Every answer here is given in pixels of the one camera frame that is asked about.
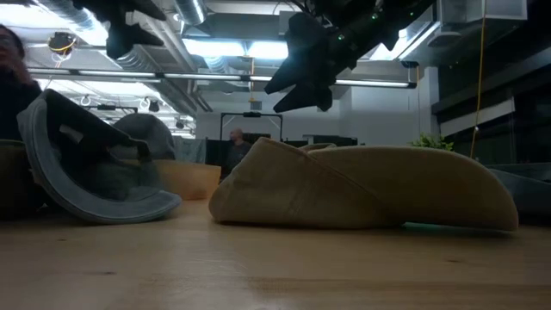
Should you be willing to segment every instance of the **hat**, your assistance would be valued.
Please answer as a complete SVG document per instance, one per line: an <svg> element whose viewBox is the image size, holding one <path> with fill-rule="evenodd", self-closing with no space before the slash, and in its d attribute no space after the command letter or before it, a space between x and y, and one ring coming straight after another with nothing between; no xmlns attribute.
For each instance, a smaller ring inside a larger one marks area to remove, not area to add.
<svg viewBox="0 0 551 310"><path fill-rule="evenodd" d="M144 141L104 123L53 90L44 91L17 116L35 177L61 207L104 224L161 217L181 203L161 190ZM111 156L109 148L132 147L140 166Z"/></svg>
<svg viewBox="0 0 551 310"><path fill-rule="evenodd" d="M488 169L453 152L415 147L303 152L260 139L209 207L219 222L285 226L518 225L511 196Z"/></svg>
<svg viewBox="0 0 551 310"><path fill-rule="evenodd" d="M155 115L138 113L125 115L113 127L133 139L147 142L153 159L176 159L172 133ZM117 158L136 159L135 151L124 146L112 148L111 153Z"/></svg>

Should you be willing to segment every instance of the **potted plant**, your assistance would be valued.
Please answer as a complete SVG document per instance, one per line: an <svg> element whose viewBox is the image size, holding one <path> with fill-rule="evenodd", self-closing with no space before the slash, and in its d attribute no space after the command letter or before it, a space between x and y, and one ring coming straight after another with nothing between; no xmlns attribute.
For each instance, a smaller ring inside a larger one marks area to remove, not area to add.
<svg viewBox="0 0 551 310"><path fill-rule="evenodd" d="M421 136L418 140L415 140L413 142L409 143L410 146L417 146L417 147L429 147L429 148L436 148L439 150L445 150L445 151L454 151L454 143L446 143L443 136L440 136L438 139L434 139L432 136L421 133Z"/></svg>

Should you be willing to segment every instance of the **hanging cable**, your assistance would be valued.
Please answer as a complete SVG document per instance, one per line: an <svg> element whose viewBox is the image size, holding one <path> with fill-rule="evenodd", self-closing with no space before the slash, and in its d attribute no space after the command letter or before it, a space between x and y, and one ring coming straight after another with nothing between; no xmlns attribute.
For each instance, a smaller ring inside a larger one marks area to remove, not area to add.
<svg viewBox="0 0 551 310"><path fill-rule="evenodd" d="M278 2L275 4L274 10L272 10L272 15L275 15L275 14L276 14L276 9L277 9L277 7L279 7L280 4L282 4L281 1L278 1Z"/></svg>
<svg viewBox="0 0 551 310"><path fill-rule="evenodd" d="M484 2L484 14L482 16L482 34L480 35L480 67L479 67L479 88L477 94L477 103L476 103L476 115L474 117L474 128L473 128L473 142L471 143L471 158L474 158L474 145L476 143L476 135L479 131L479 115L480 115L480 102L482 97L482 70L484 69L484 42L485 42L485 31L486 31L486 10L488 7L488 2Z"/></svg>
<svg viewBox="0 0 551 310"><path fill-rule="evenodd" d="M251 75L255 74L255 59L254 57L251 57ZM255 83L251 81L251 98L249 99L249 102L254 102L255 99L252 97L252 91L254 90Z"/></svg>
<svg viewBox="0 0 551 310"><path fill-rule="evenodd" d="M298 0L289 0L290 2L292 2L294 5L298 6L299 9L305 13L308 13L309 11L304 7L304 5L302 5Z"/></svg>
<svg viewBox="0 0 551 310"><path fill-rule="evenodd" d="M289 8L291 8L293 10L293 12L296 12L296 9L294 9L294 6L291 5L291 3L289 3L288 1L284 1L284 2L285 2L286 5L288 5Z"/></svg>
<svg viewBox="0 0 551 310"><path fill-rule="evenodd" d="M56 69L60 68L61 63L64 62L64 61L66 61L66 60L68 60L68 58L65 58L65 59L63 59L63 60L58 61L58 62L55 64L55 68L56 68ZM52 81L53 81L52 76L50 76L50 79L48 80L48 83L46 84L46 86L44 86L44 90L47 90L48 87L50 87L50 84L52 83Z"/></svg>
<svg viewBox="0 0 551 310"><path fill-rule="evenodd" d="M419 89L419 79L421 78L421 72L419 72L419 66L417 67L417 104L419 113L419 136L421 136L421 89Z"/></svg>
<svg viewBox="0 0 551 310"><path fill-rule="evenodd" d="M63 47L60 47L60 48L55 48L55 47L50 46L50 51L52 51L52 52L64 52L64 51L74 47L76 43L77 43L77 38L73 39L73 41L67 46L63 46Z"/></svg>

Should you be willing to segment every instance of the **gray denim hat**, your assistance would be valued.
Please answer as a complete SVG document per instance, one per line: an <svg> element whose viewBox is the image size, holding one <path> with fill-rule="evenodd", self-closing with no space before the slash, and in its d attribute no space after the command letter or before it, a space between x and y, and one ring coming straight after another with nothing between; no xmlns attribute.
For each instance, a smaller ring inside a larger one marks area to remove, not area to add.
<svg viewBox="0 0 551 310"><path fill-rule="evenodd" d="M153 159L176 159L170 129L155 115L134 113L118 120L113 127L131 138L147 142ZM136 159L135 151L117 146L111 153L120 159Z"/></svg>
<svg viewBox="0 0 551 310"><path fill-rule="evenodd" d="M17 116L37 181L61 207L95 223L159 218L182 202L162 190L148 145L111 127L53 90ZM132 147L139 165L109 150Z"/></svg>

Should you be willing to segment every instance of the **ceiling light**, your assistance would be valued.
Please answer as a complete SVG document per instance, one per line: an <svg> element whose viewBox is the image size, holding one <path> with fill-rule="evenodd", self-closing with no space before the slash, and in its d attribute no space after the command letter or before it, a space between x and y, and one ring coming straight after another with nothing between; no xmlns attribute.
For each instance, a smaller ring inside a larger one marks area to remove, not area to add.
<svg viewBox="0 0 551 310"><path fill-rule="evenodd" d="M243 45L237 41L183 39L188 52L202 57L244 56Z"/></svg>
<svg viewBox="0 0 551 310"><path fill-rule="evenodd" d="M226 74L165 73L165 78L188 78L203 81L241 81L240 76Z"/></svg>
<svg viewBox="0 0 551 310"><path fill-rule="evenodd" d="M149 98L145 97L139 102L139 108L140 109L149 109Z"/></svg>
<svg viewBox="0 0 551 310"><path fill-rule="evenodd" d="M429 28L420 38L418 38L413 44L411 44L398 58L400 60L406 58L410 53L412 53L416 48L418 48L421 43L423 43L427 38L434 33L438 28L440 28L440 22L435 22L432 27Z"/></svg>
<svg viewBox="0 0 551 310"><path fill-rule="evenodd" d="M0 21L5 26L24 28L67 28L67 23L37 6L0 4Z"/></svg>
<svg viewBox="0 0 551 310"><path fill-rule="evenodd" d="M80 98L80 105L88 107L91 104L91 100L88 98L88 95Z"/></svg>
<svg viewBox="0 0 551 310"><path fill-rule="evenodd" d="M287 43L283 41L257 41L249 49L249 56L258 59L285 59L288 56Z"/></svg>
<svg viewBox="0 0 551 310"><path fill-rule="evenodd" d="M69 75L71 72L66 69L51 69L51 68L28 68L31 74L51 74L51 75Z"/></svg>
<svg viewBox="0 0 551 310"><path fill-rule="evenodd" d="M410 84L407 82L356 81L356 80L337 80L335 85L396 87L396 88L407 88L410 86Z"/></svg>
<svg viewBox="0 0 551 310"><path fill-rule="evenodd" d="M178 136L187 139L195 139L195 135L191 133L172 133L173 136Z"/></svg>
<svg viewBox="0 0 551 310"><path fill-rule="evenodd" d="M92 71L92 70L80 70L80 74L82 75L90 75L90 76L97 76L97 77L108 77L108 78L154 78L155 73L150 72L130 72L130 71Z"/></svg>
<svg viewBox="0 0 551 310"><path fill-rule="evenodd" d="M251 82L269 82L272 77L251 76Z"/></svg>
<svg viewBox="0 0 551 310"><path fill-rule="evenodd" d="M75 83L70 80L52 80L45 78L37 78L36 82L39 84L41 89L45 89L46 87L50 90L55 90L59 93L64 94L91 94L93 93L92 90L86 88L85 86L82 86L79 83Z"/></svg>
<svg viewBox="0 0 551 310"><path fill-rule="evenodd" d="M120 96L149 96L159 98L160 94L147 87L143 83L120 83L120 82L99 82L99 81L87 81L80 82L84 87L94 90L100 94Z"/></svg>

